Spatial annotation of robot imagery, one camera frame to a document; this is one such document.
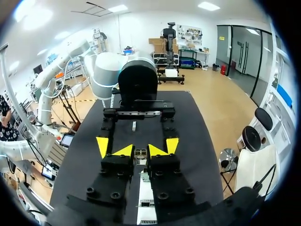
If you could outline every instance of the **blue panel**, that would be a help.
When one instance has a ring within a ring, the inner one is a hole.
[[[277,87],[277,92],[282,96],[286,104],[291,108],[292,107],[292,99],[288,95],[288,93],[284,90],[284,88],[280,85]]]

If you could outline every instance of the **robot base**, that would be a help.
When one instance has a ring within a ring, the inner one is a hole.
[[[158,78],[158,84],[162,84],[161,82],[163,81],[164,83],[166,83],[166,81],[177,81],[179,84],[181,83],[181,85],[184,85],[184,77],[185,75],[182,75],[182,77],[161,77],[161,74],[158,74],[159,78]]]

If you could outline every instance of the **glass door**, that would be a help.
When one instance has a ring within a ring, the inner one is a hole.
[[[267,90],[272,69],[273,39],[271,34],[265,32],[262,33],[262,48],[262,60],[259,78],[252,94],[252,100],[258,106],[260,106]]]
[[[217,26],[216,64],[226,66],[226,74],[231,53],[231,26]]]
[[[228,77],[251,96],[261,58],[261,32],[233,26],[232,58]]]

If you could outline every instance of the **bulletin board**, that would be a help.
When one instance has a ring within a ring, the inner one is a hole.
[[[202,47],[202,29],[186,25],[177,25],[177,42],[179,45],[193,44],[196,48]]]

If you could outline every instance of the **floral shirt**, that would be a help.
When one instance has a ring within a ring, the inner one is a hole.
[[[5,101],[4,97],[0,95],[0,115],[6,116],[7,112],[10,110],[9,105]],[[16,141],[18,139],[19,132],[14,129],[13,126],[8,123],[7,128],[4,127],[0,120],[0,140],[1,141]]]

